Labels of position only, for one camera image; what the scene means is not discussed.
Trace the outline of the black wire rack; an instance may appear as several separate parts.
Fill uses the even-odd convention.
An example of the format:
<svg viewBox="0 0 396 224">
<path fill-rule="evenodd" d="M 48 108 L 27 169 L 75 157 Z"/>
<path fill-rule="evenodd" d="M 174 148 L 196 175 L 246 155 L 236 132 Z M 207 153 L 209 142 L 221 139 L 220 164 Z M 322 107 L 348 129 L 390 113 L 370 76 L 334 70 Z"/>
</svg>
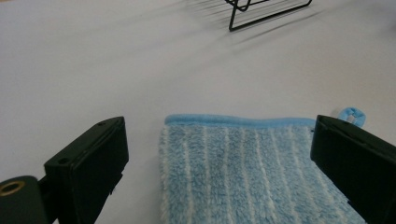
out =
<svg viewBox="0 0 396 224">
<path fill-rule="evenodd" d="M 232 7 L 230 32 L 288 15 L 311 5 L 313 0 L 224 0 Z"/>
</svg>

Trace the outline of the blue striped fluffy towel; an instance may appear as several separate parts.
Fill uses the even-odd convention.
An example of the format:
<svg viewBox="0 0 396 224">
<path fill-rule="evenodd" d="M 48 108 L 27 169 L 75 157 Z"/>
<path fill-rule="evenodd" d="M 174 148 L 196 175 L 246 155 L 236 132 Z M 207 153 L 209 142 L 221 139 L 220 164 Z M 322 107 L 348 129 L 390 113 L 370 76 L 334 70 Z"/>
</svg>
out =
<svg viewBox="0 0 396 224">
<path fill-rule="evenodd" d="M 171 115 L 162 224 L 365 224 L 310 159 L 313 119 Z"/>
</svg>

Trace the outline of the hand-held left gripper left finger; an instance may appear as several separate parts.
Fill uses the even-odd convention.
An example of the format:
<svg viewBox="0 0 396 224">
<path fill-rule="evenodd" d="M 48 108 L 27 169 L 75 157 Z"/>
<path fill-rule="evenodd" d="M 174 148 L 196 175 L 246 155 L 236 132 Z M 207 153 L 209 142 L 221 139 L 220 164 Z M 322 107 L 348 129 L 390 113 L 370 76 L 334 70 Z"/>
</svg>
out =
<svg viewBox="0 0 396 224">
<path fill-rule="evenodd" d="M 45 164 L 61 224 L 94 224 L 129 161 L 125 120 L 93 125 Z"/>
</svg>

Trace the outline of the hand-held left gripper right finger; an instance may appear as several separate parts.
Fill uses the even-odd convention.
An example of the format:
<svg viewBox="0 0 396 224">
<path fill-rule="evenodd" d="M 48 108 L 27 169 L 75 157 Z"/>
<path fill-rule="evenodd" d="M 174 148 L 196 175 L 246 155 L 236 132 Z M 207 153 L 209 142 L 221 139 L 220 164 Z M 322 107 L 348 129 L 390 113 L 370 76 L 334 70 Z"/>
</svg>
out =
<svg viewBox="0 0 396 224">
<path fill-rule="evenodd" d="M 396 147 L 362 128 L 317 116 L 311 160 L 368 224 L 396 224 Z"/>
</svg>

